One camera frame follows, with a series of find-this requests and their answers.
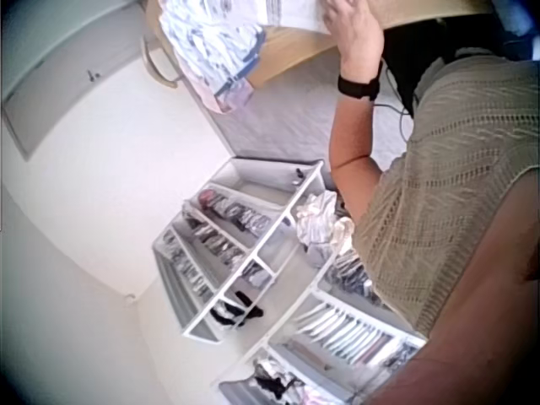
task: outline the wrist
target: wrist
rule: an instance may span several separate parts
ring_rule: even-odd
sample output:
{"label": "wrist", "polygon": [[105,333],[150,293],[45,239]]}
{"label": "wrist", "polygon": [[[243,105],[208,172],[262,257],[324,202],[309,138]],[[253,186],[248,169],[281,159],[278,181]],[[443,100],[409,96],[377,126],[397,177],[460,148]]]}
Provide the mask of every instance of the wrist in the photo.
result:
{"label": "wrist", "polygon": [[379,76],[379,64],[377,63],[349,63],[342,61],[341,76],[350,82],[367,84]]}

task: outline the black strap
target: black strap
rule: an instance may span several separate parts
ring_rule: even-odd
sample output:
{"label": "black strap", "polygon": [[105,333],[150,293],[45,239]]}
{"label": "black strap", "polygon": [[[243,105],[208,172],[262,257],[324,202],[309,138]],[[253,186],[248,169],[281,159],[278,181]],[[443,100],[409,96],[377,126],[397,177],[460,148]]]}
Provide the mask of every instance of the black strap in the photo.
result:
{"label": "black strap", "polygon": [[342,95],[354,97],[355,99],[362,99],[369,97],[371,101],[377,98],[379,91],[381,90],[381,83],[379,82],[379,76],[381,75],[382,62],[379,65],[379,72],[377,77],[371,80],[369,83],[356,83],[351,82],[345,78],[342,78],[341,74],[337,81],[337,89]]}

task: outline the wooden desk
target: wooden desk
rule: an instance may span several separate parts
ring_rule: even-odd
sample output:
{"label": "wooden desk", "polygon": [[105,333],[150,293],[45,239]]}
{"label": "wooden desk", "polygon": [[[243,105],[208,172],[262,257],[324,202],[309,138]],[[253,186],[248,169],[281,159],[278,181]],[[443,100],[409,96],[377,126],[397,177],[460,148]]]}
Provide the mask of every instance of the wooden desk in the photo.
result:
{"label": "wooden desk", "polygon": [[[410,24],[425,19],[458,15],[483,14],[491,10],[489,0],[370,0],[374,14],[383,28]],[[159,16],[158,0],[148,0],[146,18],[171,61],[176,60]],[[267,27],[267,41],[261,50],[261,61],[248,76],[255,88],[268,80],[335,46],[329,35],[293,28]]]}

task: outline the hand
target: hand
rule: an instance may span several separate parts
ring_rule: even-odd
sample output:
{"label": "hand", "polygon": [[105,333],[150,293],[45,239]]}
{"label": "hand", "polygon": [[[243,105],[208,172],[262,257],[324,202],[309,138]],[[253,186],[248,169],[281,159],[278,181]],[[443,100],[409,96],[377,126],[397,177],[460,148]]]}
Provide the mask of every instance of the hand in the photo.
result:
{"label": "hand", "polygon": [[377,77],[385,37],[367,0],[321,0],[324,22],[341,53],[341,75],[367,84]]}

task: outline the sleeveless top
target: sleeveless top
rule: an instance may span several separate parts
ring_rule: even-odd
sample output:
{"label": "sleeveless top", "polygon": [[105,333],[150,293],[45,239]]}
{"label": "sleeveless top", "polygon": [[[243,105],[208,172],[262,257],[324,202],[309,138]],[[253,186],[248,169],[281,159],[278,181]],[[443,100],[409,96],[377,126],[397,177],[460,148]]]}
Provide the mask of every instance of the sleeveless top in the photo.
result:
{"label": "sleeveless top", "polygon": [[356,224],[375,292],[426,337],[505,194],[539,166],[539,72],[498,57],[443,67]]}

